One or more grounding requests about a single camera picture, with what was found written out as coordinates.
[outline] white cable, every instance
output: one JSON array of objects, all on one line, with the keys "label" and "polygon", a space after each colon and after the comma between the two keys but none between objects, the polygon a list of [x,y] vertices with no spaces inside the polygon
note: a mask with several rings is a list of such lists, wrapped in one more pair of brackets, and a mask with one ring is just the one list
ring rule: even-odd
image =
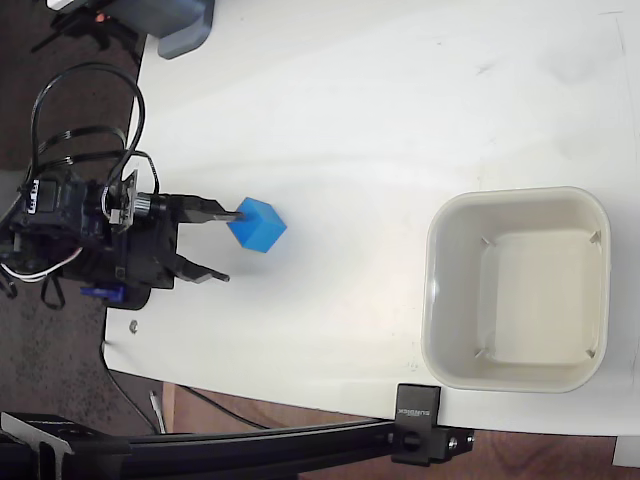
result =
[{"label": "white cable", "polygon": [[5,272],[7,272],[9,275],[11,275],[14,278],[17,278],[18,280],[22,280],[25,283],[36,283],[44,280],[47,277],[47,275],[52,274],[59,268],[64,267],[66,264],[73,262],[76,258],[78,258],[78,255],[80,255],[81,253],[82,253],[82,247],[78,248],[75,252],[73,252],[73,255],[71,255],[66,260],[63,260],[62,262],[57,263],[53,267],[49,267],[46,270],[38,273],[26,274],[26,273],[14,272],[9,267],[7,267],[4,263],[0,264],[0,266],[3,268]]}]

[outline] gray object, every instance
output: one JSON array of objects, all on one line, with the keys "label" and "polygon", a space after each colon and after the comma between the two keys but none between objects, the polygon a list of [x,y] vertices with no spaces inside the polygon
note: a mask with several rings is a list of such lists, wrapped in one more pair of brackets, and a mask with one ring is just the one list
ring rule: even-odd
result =
[{"label": "gray object", "polygon": [[195,50],[209,36],[215,0],[117,0],[104,13],[160,39],[158,55],[171,59]]}]

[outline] white table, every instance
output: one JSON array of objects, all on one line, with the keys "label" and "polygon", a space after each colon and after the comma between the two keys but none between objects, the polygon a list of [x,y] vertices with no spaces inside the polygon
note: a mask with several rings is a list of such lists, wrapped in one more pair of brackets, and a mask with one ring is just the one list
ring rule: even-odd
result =
[{"label": "white table", "polygon": [[163,190],[258,198],[289,229],[263,255],[224,224],[181,228],[180,253],[231,282],[109,311],[109,366],[393,418],[399,382],[438,383],[421,353],[434,213],[465,191],[575,185],[612,224],[600,370],[568,394],[445,389],[439,421],[639,435],[638,25],[632,0],[218,0],[197,51],[165,61],[150,40],[141,148]]}]

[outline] black mount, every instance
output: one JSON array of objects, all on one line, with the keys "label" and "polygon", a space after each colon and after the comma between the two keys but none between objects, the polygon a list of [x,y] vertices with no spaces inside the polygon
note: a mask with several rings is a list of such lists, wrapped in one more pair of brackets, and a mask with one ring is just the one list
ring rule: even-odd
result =
[{"label": "black mount", "polygon": [[111,437],[56,415],[2,413],[0,479],[295,478],[391,455],[428,466],[471,451],[474,431],[437,425],[439,387],[399,385],[396,420],[231,435]]}]

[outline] black cable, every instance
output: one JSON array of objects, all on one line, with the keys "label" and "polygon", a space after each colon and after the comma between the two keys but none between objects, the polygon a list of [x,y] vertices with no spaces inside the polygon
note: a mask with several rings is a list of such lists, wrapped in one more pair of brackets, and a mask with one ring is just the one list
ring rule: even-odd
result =
[{"label": "black cable", "polygon": [[135,78],[129,75],[124,70],[121,70],[120,68],[117,68],[113,65],[109,65],[106,63],[83,63],[80,65],[76,65],[75,67],[71,67],[65,70],[64,72],[59,73],[55,77],[53,77],[36,97],[36,101],[33,105],[33,110],[31,112],[31,168],[27,171],[27,175],[25,179],[24,187],[26,189],[31,188],[31,183],[33,182],[33,179],[38,172],[38,167],[40,164],[40,151],[39,151],[40,142],[38,141],[38,125],[40,122],[40,111],[42,110],[43,101],[47,96],[47,94],[51,91],[51,89],[60,80],[70,75],[73,75],[75,73],[85,72],[85,71],[102,71],[105,73],[111,73],[112,75],[115,75],[121,78],[133,91],[133,94],[138,103],[138,125],[136,126],[133,139],[131,140],[131,144],[129,145],[129,148],[127,148],[124,151],[122,158],[118,162],[119,168],[115,170],[112,169],[112,173],[109,175],[109,178],[107,179],[107,182],[106,182],[106,189],[108,189],[111,183],[115,180],[116,175],[122,172],[122,169],[124,168],[126,163],[129,161],[129,158],[131,158],[131,155],[136,150],[136,147],[140,142],[140,138],[142,137],[142,130],[144,128],[144,122],[146,118],[146,109],[145,109],[142,92],[140,91],[140,88],[138,87],[138,84]]},{"label": "black cable", "polygon": [[[136,99],[136,101],[138,103],[138,124],[136,126],[136,130],[135,130],[135,133],[133,135],[133,139],[131,140],[131,144],[129,145],[129,148],[123,150],[121,157],[118,159],[118,163],[109,172],[109,177],[107,179],[107,182],[105,183],[105,188],[104,188],[105,194],[106,194],[106,192],[108,192],[109,187],[111,186],[113,181],[118,177],[118,175],[122,175],[122,170],[124,169],[125,165],[129,161],[131,156],[136,151],[136,147],[138,146],[138,143],[140,142],[140,138],[142,137],[142,130],[144,128],[144,122],[145,122],[145,118],[146,118],[146,109],[145,109],[145,104],[144,104],[144,98],[142,96],[142,92],[140,91],[140,88],[138,87],[136,79],[133,76],[129,75],[124,70],[121,70],[118,67],[115,67],[113,65],[108,65],[108,64],[105,64],[105,63],[83,63],[83,64],[80,64],[80,65],[76,65],[75,67],[71,67],[71,68],[65,70],[62,73],[59,73],[58,75],[53,77],[47,83],[47,85],[40,91],[40,93],[36,97],[36,101],[33,104],[33,109],[31,111],[31,127],[30,127],[30,131],[31,131],[31,163],[30,163],[30,166],[27,168],[27,171],[25,173],[25,178],[24,178],[24,180],[22,182],[22,185],[18,188],[18,195],[16,196],[16,200],[11,205],[11,207],[9,207],[9,209],[7,209],[7,211],[2,216],[0,216],[0,232],[5,228],[5,226],[10,221],[10,219],[13,217],[13,215],[18,211],[18,209],[20,208],[22,203],[26,202],[28,200],[29,192],[31,191],[31,186],[33,184],[33,180],[35,179],[35,176],[39,173],[40,154],[42,153],[40,149],[43,148],[43,145],[40,144],[39,139],[38,139],[38,125],[39,125],[39,122],[40,122],[40,111],[42,110],[42,105],[43,105],[45,97],[51,91],[51,89],[59,81],[61,81],[62,79],[66,78],[66,77],[68,77],[70,75],[73,75],[75,73],[78,73],[78,72],[92,71],[92,70],[93,71],[103,71],[103,72],[106,72],[106,73],[111,73],[112,75],[115,75],[115,76],[121,78],[122,80],[124,80],[124,82],[133,91],[135,99]],[[62,134],[58,134],[58,135],[61,136],[61,137],[65,137],[65,133],[67,133],[67,132],[63,132]],[[54,143],[57,143],[57,142],[59,142],[61,140],[64,140],[64,138],[61,138],[60,140],[57,140],[57,141],[53,140],[53,143],[51,145],[46,145],[48,142],[52,141],[52,139],[55,139],[57,137],[58,136],[54,135],[54,137],[52,137],[51,139],[47,140],[47,142],[44,142],[44,145],[45,145],[44,150],[46,150],[49,146],[53,145]],[[159,181],[158,181],[157,174],[155,173],[155,166],[152,167],[152,171],[154,172],[154,180],[155,180],[155,184],[156,184],[156,190],[159,191],[160,190],[160,186],[159,186]]]},{"label": "black cable", "polygon": [[107,317],[106,317],[106,314],[105,314],[104,324],[102,325],[102,343],[100,344],[100,351],[98,352],[98,356],[100,357],[100,361],[102,362],[102,366],[104,367],[104,371],[107,373],[107,376],[109,377],[109,380],[111,380],[111,383],[113,384],[113,386],[116,387],[116,390],[118,390],[118,392],[120,392],[120,395],[122,395],[123,398],[127,401],[127,403],[129,403],[129,405],[131,405],[131,407],[140,416],[140,418],[142,420],[144,420],[144,423],[147,424],[149,429],[155,435],[160,435],[160,429],[158,427],[156,427],[155,423],[153,423],[151,421],[151,419],[149,417],[147,417],[147,415],[142,410],[140,410],[140,407],[138,407],[136,402],[134,402],[131,399],[131,397],[129,395],[127,395],[127,393],[122,389],[122,387],[120,386],[118,381],[115,379],[115,377],[111,373],[111,370],[109,369],[109,366],[107,365],[107,361],[104,359],[104,344],[106,342],[106,338],[107,338]]},{"label": "black cable", "polygon": [[[41,165],[39,167],[40,173],[46,172],[47,170],[54,170],[56,168],[63,167],[63,166],[77,165],[79,163],[95,162],[95,161],[102,161],[102,160],[117,160],[122,157],[123,151],[124,150],[107,150],[104,152],[79,153],[76,155],[66,155],[62,158],[51,160]],[[156,166],[153,163],[153,160],[151,159],[149,154],[141,150],[136,150],[135,152],[133,152],[132,157],[143,157],[147,159],[147,162],[149,163],[149,167],[151,168],[151,173],[153,174],[153,182],[154,182],[153,193],[154,195],[157,195],[158,193],[160,193],[160,179],[158,178],[158,172],[156,170]]]},{"label": "black cable", "polygon": [[186,390],[190,394],[195,395],[196,397],[198,397],[203,402],[206,402],[209,405],[211,405],[212,407],[217,408],[218,410],[220,410],[225,415],[229,415],[231,418],[234,418],[237,421],[239,421],[241,423],[244,423],[245,425],[249,425],[250,427],[257,428],[258,430],[269,430],[269,427],[265,427],[264,425],[261,425],[261,424],[259,424],[257,422],[254,422],[253,420],[249,420],[248,418],[244,418],[243,416],[238,415],[235,412],[232,412],[231,410],[229,410],[229,409],[223,407],[222,405],[220,405],[215,400],[211,400],[209,397],[201,394],[200,392],[198,392],[197,390],[194,390],[191,387],[186,387],[184,385],[178,385],[178,386],[180,388],[182,388],[183,390]]},{"label": "black cable", "polygon": [[124,147],[127,144],[127,138],[122,130],[116,127],[110,127],[108,125],[93,125],[91,127],[81,127],[75,128],[73,130],[65,130],[64,132],[53,135],[46,142],[42,142],[40,144],[40,146],[38,147],[38,153],[42,155],[49,148],[53,147],[54,145],[58,145],[66,140],[72,140],[78,137],[96,135],[101,133],[115,136],[120,143],[120,147],[124,151]]}]

